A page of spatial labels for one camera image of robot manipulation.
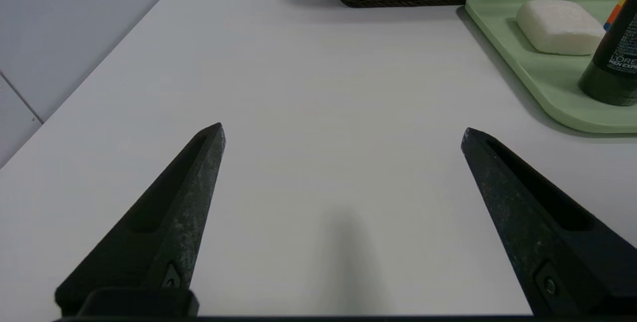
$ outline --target bottle label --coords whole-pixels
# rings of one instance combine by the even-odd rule
[[[607,68],[615,72],[637,73],[637,15],[633,16],[626,27],[615,51],[608,59]]]

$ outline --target white soap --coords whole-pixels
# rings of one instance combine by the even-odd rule
[[[606,33],[596,18],[566,0],[530,0],[520,7],[517,23],[536,50],[551,54],[592,54]]]

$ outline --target green tray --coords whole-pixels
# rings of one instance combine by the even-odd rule
[[[518,75],[539,105],[558,122],[590,133],[637,133],[637,105],[617,107],[589,98],[577,81],[591,56],[543,54],[517,25],[516,14],[528,0],[467,0],[465,9]],[[618,0],[577,2],[605,22]]]

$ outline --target table surface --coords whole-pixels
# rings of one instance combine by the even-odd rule
[[[530,313],[467,127],[637,243],[637,138],[553,122],[463,9],[160,0],[0,170],[2,320],[56,318],[55,287],[218,121],[201,314]]]

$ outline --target bottle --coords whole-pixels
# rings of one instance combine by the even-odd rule
[[[637,0],[626,0],[578,85],[605,104],[637,103]]]

